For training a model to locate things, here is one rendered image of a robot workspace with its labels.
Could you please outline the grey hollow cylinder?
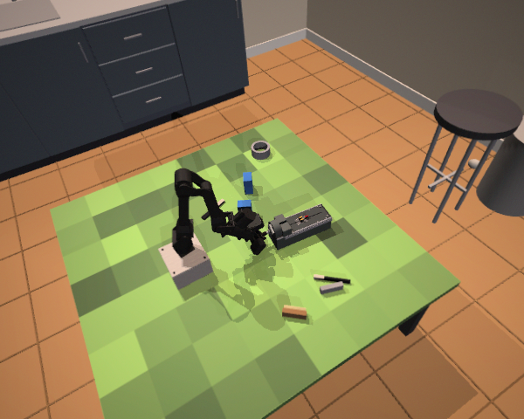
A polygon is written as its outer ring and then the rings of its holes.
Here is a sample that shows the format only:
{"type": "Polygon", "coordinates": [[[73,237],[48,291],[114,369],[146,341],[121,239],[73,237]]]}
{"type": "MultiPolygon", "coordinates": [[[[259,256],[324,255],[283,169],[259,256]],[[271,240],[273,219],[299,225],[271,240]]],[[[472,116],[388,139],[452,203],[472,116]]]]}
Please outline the grey hollow cylinder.
{"type": "Polygon", "coordinates": [[[256,141],[252,144],[252,157],[257,160],[264,160],[270,156],[270,145],[266,141],[256,141]],[[264,149],[264,151],[256,151],[264,149]]]}

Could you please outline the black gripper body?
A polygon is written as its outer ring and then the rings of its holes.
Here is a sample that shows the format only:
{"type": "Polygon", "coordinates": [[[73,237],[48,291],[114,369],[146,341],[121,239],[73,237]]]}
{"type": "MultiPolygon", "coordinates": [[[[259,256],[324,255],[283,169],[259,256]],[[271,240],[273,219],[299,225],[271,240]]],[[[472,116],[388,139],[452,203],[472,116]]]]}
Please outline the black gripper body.
{"type": "Polygon", "coordinates": [[[246,227],[243,229],[241,236],[237,237],[237,239],[240,240],[241,238],[243,238],[246,242],[250,240],[252,243],[252,245],[250,246],[252,253],[254,255],[258,255],[266,247],[265,241],[262,238],[260,238],[259,234],[257,234],[255,231],[254,232],[256,234],[251,234],[248,231],[248,229],[246,229],[246,227]]]}

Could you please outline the blue rectangular block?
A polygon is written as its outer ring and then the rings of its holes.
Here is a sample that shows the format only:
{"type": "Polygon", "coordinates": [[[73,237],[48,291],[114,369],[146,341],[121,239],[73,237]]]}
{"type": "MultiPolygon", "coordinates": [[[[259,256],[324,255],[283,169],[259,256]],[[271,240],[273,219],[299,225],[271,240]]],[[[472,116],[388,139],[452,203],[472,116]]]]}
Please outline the blue rectangular block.
{"type": "Polygon", "coordinates": [[[252,185],[252,172],[243,173],[243,182],[245,188],[245,194],[253,194],[253,185],[252,185]]]}
{"type": "Polygon", "coordinates": [[[238,200],[238,211],[244,208],[252,210],[252,201],[251,200],[238,200]]]}

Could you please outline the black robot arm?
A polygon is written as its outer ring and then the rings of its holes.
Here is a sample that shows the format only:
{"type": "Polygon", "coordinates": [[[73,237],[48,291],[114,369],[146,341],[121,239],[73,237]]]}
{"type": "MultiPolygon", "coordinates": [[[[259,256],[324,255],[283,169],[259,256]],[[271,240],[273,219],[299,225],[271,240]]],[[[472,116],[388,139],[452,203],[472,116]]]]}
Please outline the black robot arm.
{"type": "Polygon", "coordinates": [[[211,183],[186,168],[176,170],[175,190],[179,201],[179,218],[173,229],[172,242],[174,250],[181,258],[195,249],[192,242],[194,224],[193,219],[189,219],[190,196],[203,197],[210,213],[212,231],[221,233],[222,237],[226,235],[239,237],[246,226],[246,229],[254,235],[257,230],[265,226],[259,213],[251,209],[241,209],[235,216],[232,211],[223,212],[217,204],[211,183]],[[193,183],[200,189],[193,188],[193,183]],[[229,222],[226,222],[226,217],[229,222]]]}

